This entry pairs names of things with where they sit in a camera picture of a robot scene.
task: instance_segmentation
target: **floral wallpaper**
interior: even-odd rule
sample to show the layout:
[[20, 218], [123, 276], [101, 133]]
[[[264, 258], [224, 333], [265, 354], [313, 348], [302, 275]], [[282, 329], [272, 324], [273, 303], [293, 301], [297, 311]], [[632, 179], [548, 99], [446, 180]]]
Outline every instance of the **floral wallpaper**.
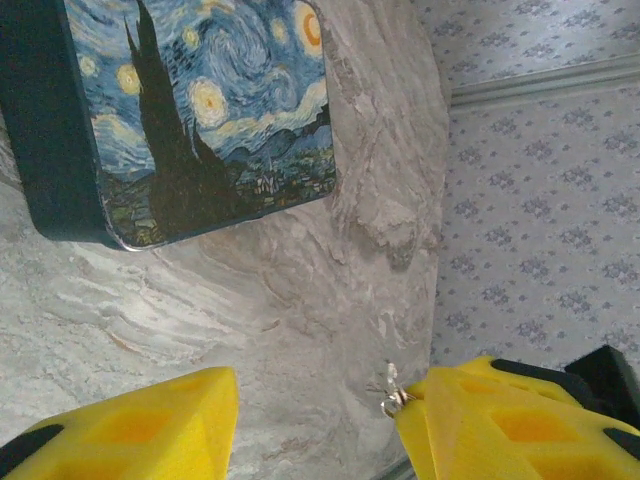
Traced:
[[637, 0], [414, 0], [453, 87], [640, 50]]
[[432, 359], [640, 371], [640, 85], [453, 115]]

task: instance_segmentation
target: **wallpaper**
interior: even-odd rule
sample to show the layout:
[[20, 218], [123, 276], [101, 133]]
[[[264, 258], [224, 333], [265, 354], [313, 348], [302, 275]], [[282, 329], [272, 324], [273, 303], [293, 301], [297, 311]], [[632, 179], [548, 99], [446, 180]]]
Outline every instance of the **wallpaper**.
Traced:
[[636, 53], [637, 0], [415, 0], [454, 87]]
[[640, 367], [640, 85], [453, 116], [432, 347]]

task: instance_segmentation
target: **textured stone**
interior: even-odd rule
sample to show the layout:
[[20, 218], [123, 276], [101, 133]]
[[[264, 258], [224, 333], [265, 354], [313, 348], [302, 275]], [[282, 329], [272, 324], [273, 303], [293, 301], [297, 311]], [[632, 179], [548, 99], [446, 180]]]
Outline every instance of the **textured stone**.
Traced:
[[400, 454], [370, 392], [424, 374], [448, 115], [404, 1], [317, 2], [335, 196], [151, 252], [52, 243], [0, 138], [0, 442], [62, 410], [237, 369], [232, 479], [367, 478]]

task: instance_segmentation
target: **starry night painting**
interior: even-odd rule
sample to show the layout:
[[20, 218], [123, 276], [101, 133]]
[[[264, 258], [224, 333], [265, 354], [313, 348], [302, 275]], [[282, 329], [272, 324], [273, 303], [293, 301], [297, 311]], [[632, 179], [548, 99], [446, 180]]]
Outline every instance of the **starry night painting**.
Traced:
[[114, 233], [143, 248], [329, 194], [318, 17], [299, 0], [64, 0]]

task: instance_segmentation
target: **metal hook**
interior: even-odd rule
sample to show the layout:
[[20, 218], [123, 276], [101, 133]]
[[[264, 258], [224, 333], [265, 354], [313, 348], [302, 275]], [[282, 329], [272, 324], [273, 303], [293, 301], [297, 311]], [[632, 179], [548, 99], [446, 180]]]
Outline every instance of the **metal hook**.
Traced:
[[409, 400], [415, 400], [415, 397], [396, 384], [396, 378], [398, 378], [398, 369], [387, 360], [387, 388], [385, 389], [387, 398], [380, 403], [380, 409], [389, 418], [393, 418], [402, 410]]

